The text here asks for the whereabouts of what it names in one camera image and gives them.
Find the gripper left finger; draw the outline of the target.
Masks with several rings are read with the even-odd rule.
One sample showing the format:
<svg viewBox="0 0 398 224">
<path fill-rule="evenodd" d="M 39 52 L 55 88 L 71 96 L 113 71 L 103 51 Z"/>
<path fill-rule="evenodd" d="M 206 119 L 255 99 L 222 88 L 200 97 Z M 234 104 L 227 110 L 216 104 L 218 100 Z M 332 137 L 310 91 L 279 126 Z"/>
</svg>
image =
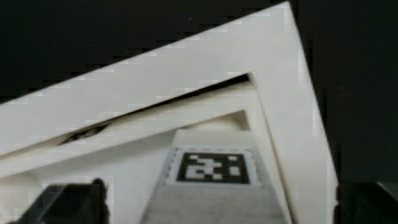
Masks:
<svg viewBox="0 0 398 224">
<path fill-rule="evenodd" d="M 16 224 L 110 224 L 103 180 L 49 185 Z"/>
</svg>

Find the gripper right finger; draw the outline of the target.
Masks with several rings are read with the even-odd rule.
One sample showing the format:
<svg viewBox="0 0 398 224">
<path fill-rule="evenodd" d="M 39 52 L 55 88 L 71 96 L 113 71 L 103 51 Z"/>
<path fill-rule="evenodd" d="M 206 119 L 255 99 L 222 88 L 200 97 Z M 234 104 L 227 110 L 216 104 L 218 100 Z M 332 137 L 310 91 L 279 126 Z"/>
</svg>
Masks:
<svg viewBox="0 0 398 224">
<path fill-rule="evenodd" d="M 334 224 L 398 224 L 398 183 L 341 182 Z"/>
</svg>

